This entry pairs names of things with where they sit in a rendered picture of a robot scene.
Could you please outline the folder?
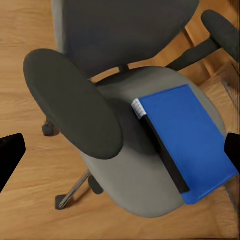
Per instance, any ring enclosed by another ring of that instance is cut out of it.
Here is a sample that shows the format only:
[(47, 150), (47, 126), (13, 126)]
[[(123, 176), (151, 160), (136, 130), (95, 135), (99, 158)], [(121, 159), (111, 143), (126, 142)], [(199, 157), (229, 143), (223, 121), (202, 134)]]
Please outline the folder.
[(131, 104), (186, 205), (195, 205), (239, 174), (226, 139), (188, 84)]

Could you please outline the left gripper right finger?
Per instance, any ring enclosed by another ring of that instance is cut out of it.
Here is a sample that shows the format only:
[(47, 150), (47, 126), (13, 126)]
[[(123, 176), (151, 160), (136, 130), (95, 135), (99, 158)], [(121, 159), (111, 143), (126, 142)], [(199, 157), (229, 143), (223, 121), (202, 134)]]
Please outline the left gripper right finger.
[(224, 151), (240, 173), (240, 135), (228, 133), (225, 140)]

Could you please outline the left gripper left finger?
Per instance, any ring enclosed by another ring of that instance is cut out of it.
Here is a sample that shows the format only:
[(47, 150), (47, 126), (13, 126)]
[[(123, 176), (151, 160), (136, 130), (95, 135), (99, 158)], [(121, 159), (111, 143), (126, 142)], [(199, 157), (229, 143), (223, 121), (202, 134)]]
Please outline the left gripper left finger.
[(0, 138), (0, 193), (26, 153), (22, 133)]

